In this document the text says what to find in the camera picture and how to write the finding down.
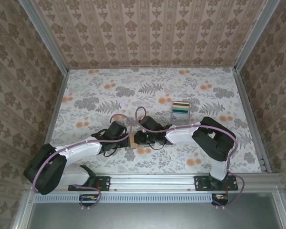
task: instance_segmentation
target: floral wallpaper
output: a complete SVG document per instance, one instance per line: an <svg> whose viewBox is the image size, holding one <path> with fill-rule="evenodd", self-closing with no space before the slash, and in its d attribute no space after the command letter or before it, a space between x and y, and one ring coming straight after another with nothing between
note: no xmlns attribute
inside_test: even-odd
<svg viewBox="0 0 286 229"><path fill-rule="evenodd" d="M273 172L286 191L286 0L281 0L241 70Z"/></svg>
<svg viewBox="0 0 286 229"><path fill-rule="evenodd" d="M33 0L70 69L233 65L266 0Z"/></svg>
<svg viewBox="0 0 286 229"><path fill-rule="evenodd" d="M139 126L135 109L144 106L148 115L162 125L169 124L173 101L191 104L190 123L209 116L233 131L239 148L231 170L261 172L232 68L133 68L70 70L51 144L68 145L107 128L113 114L127 115L116 120ZM84 158L98 173L208 173L210 159L193 142L133 150L119 149L111 157Z"/></svg>
<svg viewBox="0 0 286 229"><path fill-rule="evenodd" d="M20 3L0 0L0 229L10 228L62 74Z"/></svg>

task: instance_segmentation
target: floral tablecloth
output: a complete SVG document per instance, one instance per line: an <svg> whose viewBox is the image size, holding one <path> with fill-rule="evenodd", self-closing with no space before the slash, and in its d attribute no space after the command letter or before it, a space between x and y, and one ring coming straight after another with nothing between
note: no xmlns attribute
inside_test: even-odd
<svg viewBox="0 0 286 229"><path fill-rule="evenodd" d="M129 122L121 116L116 120L139 130L134 120L139 106L157 122L168 124L172 101L190 102L190 123L209 116L235 133L239 148L231 171L261 172L231 68L70 70L51 144L84 140L107 128L115 113L129 116ZM161 150L118 149L111 157L92 156L78 163L97 173L208 173L211 167L194 141Z"/></svg>

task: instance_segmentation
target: purple cable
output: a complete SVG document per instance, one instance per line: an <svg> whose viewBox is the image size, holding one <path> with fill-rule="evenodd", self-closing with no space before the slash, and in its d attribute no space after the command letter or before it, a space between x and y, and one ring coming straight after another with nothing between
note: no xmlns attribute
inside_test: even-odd
<svg viewBox="0 0 286 229"><path fill-rule="evenodd" d="M95 205L97 205L97 204L100 202L101 198L102 198L102 193L101 193L101 191L100 191L99 189L97 189L97 188L94 188L94 187L83 187L83 186L79 186L79 185L72 185L72 186L74 186L74 187L76 187L76 188L81 188L81 189L91 189L91 190L97 191L97 192L99 193L99 196L98 196L97 200L94 202L94 204L91 206L91 208L95 207ZM82 207L84 207L84 205L82 204L82 201L83 201L84 199L86 199L87 196L84 196L84 197L81 198L80 205L81 205Z"/></svg>
<svg viewBox="0 0 286 229"><path fill-rule="evenodd" d="M36 173L36 175L35 175L35 178L34 178L34 180L33 180L33 183L32 183L32 191L33 191L34 193L39 193L39 192L36 190L36 187L35 187L35 186L36 186L37 179L38 179L38 177L39 177L41 171L43 170L43 168L47 165L47 163L48 163L53 157L55 157L56 155L58 155L59 153L65 151L65 150L72 149L72 148L77 147L77 146L81 146L81 145L84 145L84 144L88 144L88 143L94 143L94 142L121 142L121 141L127 139L127 138L129 137L131 131L132 131L131 121L129 120L129 118L128 118L127 116L125 116L125 115L123 115L123 114L114 114L114 115L110 118L110 123L111 123L112 118L115 117L115 116L117 116L117 115L120 115L120 116L122 116L122 117L125 117L125 118L129 121L129 123L130 123L130 128L129 128L129 133L128 133L128 135L126 135L125 137L123 137L123 138L121 138L121 139L117 139L117 140L89 140L89 141L78 142L78 143L76 143L76 144L70 145L70 146L68 146L68 147L65 147L65 148L63 148L63 149L60 149L60 150L54 152L53 154L51 154L51 155L44 161L44 163L40 166L39 170L37 171L37 173Z"/></svg>
<svg viewBox="0 0 286 229"><path fill-rule="evenodd" d="M237 142L237 140L236 140L229 132L227 132L227 131L225 131L225 130L223 130L223 129L214 127L214 126L208 126L208 125L194 125L194 124L193 124L193 125L185 125L185 126L177 126L177 127L175 127L175 128L170 128L170 129L166 129L166 130L149 130L149 129L146 129L144 126L142 126L142 125L139 123L139 120L138 120L138 110L139 110L139 109L143 109L143 110L144 110L144 117L146 117L147 112L146 112L145 107L139 106L139 107L136 109L136 111L135 111L135 120L137 121L138 125L139 125L143 130L145 130L145 131L147 131L147 132L150 132L150 133L171 132L171 131L174 131L174 130L187 129L187 128L193 128L193 127L201 127L201 128L207 128L207 129L217 130L217 131L220 131L220 132L222 132L222 133L228 135L228 136L234 141L235 147L234 147L234 149L231 151L231 153L228 155L227 169L226 169L226 170L227 170L227 172L230 173L231 175L233 175L233 176L235 176L235 177L241 179L242 182L243 182L243 185L242 185L241 190L239 191L239 194L237 195L237 197L235 198L235 200L233 200L231 203L229 203L229 204L227 204L227 205L225 205L225 206L221 206L218 202L216 202L216 201L214 201L214 202L217 203L217 204L219 204L220 207L225 208L225 207L228 207L228 206L233 205L233 204L237 201L237 199L238 199L238 198L242 195L242 193L243 193L243 190L244 190L244 188L245 188L245 181L244 181L244 179L243 179L242 177L240 177L239 175L236 175L236 174L232 173L232 172L229 170L230 161L231 161L231 156L236 152L237 147L238 147L238 142Z"/></svg>

